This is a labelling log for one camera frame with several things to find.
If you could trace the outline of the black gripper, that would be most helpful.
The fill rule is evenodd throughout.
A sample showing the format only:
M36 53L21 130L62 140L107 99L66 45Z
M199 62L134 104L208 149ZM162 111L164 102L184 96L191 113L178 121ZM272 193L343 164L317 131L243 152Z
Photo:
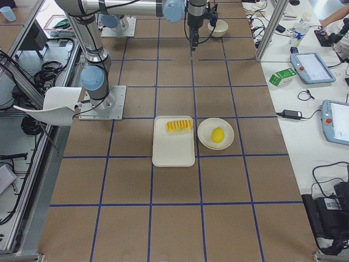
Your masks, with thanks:
M188 16L189 40L191 51L196 51L199 40L199 29L202 27L202 16Z

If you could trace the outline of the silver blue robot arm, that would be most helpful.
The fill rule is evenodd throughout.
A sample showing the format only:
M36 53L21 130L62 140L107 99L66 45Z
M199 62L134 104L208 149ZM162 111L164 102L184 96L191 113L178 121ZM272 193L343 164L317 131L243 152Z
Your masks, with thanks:
M89 79L84 87L89 94L92 110L101 115L111 112L117 98L112 94L109 84L111 56L103 47L96 14L108 17L156 16L172 23L179 22L186 15L192 50L198 47L199 29L204 20L209 18L206 1L57 1L56 3L67 15L79 43L84 47L87 68L82 71L81 79Z

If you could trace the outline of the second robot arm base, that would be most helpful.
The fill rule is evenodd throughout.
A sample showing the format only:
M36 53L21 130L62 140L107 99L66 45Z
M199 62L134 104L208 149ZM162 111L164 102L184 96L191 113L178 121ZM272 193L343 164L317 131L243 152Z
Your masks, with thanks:
M101 23L107 28L120 26L122 30L126 30L129 27L129 22L124 15L102 15Z

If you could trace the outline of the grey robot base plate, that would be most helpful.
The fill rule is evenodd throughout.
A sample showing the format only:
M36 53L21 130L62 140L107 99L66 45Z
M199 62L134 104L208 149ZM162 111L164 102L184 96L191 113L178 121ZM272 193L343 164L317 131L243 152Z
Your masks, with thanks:
M126 92L126 86L110 86L109 95L99 106L97 106L100 101L90 99L89 94L86 91L84 100L89 100L89 102L82 105L82 113L78 115L79 120L122 120Z

